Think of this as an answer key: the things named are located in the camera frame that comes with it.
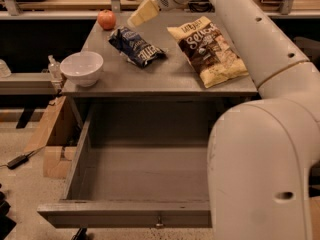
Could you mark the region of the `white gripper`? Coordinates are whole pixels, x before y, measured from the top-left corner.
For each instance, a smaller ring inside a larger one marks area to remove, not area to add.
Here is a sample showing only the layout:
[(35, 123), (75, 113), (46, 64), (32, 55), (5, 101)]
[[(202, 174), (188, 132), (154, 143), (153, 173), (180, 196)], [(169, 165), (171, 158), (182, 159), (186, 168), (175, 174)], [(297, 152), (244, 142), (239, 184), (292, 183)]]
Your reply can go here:
[(127, 23), (131, 27), (137, 27), (155, 18), (160, 9), (167, 11), (183, 7), (191, 0), (143, 0), (138, 8), (131, 14)]

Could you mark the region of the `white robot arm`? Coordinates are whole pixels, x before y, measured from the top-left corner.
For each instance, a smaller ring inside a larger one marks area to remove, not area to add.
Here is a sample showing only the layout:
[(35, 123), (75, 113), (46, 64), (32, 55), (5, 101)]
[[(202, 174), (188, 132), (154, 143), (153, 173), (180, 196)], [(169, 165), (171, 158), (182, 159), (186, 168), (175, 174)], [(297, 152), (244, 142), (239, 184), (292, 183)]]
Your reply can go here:
[[(190, 0), (156, 0), (160, 10)], [(225, 112), (208, 144), (214, 240), (312, 240), (320, 74), (253, 0), (209, 0), (261, 96)]]

